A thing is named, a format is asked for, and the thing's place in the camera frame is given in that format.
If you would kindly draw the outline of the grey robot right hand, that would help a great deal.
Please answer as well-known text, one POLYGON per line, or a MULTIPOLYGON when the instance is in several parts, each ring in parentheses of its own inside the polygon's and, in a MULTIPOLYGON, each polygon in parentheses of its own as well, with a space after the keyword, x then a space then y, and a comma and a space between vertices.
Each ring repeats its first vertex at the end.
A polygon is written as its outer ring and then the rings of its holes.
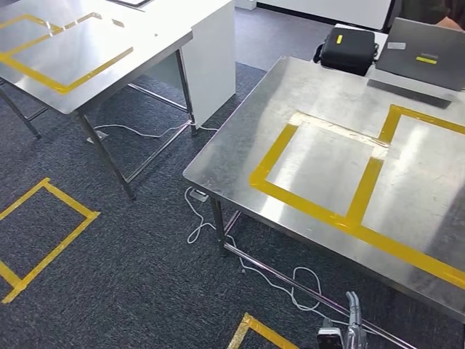
POLYGON ((359 297, 353 291, 346 292, 349 302, 349 324, 345 333, 345 348, 366 349, 367 333, 363 327, 359 297))

